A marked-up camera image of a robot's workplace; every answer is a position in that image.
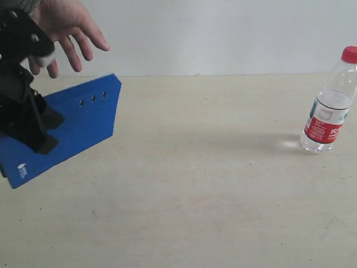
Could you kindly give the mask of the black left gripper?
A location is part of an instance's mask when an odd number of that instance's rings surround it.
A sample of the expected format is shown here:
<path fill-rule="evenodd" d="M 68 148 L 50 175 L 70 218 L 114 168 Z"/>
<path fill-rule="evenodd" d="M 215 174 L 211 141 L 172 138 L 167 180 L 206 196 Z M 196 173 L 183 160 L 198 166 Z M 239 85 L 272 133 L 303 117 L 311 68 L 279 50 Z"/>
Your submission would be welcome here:
<path fill-rule="evenodd" d="M 1 132 L 37 154 L 49 154 L 58 140 L 41 131 L 57 129 L 65 118 L 31 88 L 32 82 L 33 76 L 22 66 L 1 74 Z"/>

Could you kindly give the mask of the grey jacket sleeve forearm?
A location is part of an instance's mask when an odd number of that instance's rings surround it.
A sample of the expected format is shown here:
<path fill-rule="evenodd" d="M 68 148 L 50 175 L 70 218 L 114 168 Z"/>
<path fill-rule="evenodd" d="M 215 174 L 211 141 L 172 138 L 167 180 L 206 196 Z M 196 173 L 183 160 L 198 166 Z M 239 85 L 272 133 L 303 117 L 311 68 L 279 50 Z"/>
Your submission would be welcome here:
<path fill-rule="evenodd" d="M 32 15 L 41 2 L 42 0 L 21 0 L 18 7 L 28 15 Z"/>

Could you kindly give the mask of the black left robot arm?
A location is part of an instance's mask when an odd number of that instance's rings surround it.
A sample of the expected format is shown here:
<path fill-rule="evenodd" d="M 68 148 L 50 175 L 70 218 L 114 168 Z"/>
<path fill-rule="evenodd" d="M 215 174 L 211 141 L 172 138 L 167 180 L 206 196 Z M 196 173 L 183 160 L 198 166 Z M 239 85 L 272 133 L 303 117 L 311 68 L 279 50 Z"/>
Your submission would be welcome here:
<path fill-rule="evenodd" d="M 53 41 L 24 10 L 1 10 L 1 133 L 47 155 L 58 144 L 47 132 L 58 128 L 64 117 L 31 88 L 33 75 L 21 65 L 29 57 L 39 66 L 50 65 Z"/>

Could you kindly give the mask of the person's open bare hand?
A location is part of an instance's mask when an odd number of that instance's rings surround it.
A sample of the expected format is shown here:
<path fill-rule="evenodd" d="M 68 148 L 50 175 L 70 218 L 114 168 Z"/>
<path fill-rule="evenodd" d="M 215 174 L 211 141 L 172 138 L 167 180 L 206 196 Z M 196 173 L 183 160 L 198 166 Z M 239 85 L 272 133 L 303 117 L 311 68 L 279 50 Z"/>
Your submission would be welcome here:
<path fill-rule="evenodd" d="M 41 1 L 33 10 L 31 18 L 53 42 L 63 49 L 73 71 L 82 71 L 82 64 L 75 46 L 74 38 L 86 61 L 94 57 L 91 45 L 102 51 L 109 51 L 98 25 L 80 1 Z"/>

